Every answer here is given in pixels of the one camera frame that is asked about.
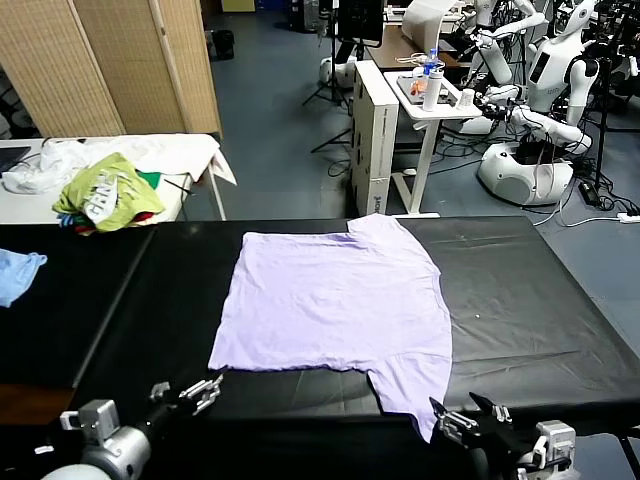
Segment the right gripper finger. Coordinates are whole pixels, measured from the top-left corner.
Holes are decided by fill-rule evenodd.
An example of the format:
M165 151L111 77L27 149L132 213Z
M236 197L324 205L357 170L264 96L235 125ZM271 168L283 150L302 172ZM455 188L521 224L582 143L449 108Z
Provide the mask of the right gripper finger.
M478 423L462 414L447 410L433 397L429 398L438 429L452 441L468 441L478 433Z
M512 423L512 417L506 406L496 404L488 397L474 392L470 392L469 396L485 415L494 417L499 423Z

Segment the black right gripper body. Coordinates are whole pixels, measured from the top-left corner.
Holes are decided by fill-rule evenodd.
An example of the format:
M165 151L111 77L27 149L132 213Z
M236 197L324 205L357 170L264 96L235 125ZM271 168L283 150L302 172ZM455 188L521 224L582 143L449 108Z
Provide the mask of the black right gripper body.
M489 466L512 466L533 449L527 435L498 421L478 421L464 433L464 445Z

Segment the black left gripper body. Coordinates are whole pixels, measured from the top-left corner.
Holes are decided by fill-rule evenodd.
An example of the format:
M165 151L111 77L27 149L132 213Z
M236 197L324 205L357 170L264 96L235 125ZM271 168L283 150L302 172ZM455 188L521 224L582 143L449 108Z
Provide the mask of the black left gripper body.
M191 416L196 403L186 398L176 403L155 403L141 420L141 432L149 441L156 441L176 419Z

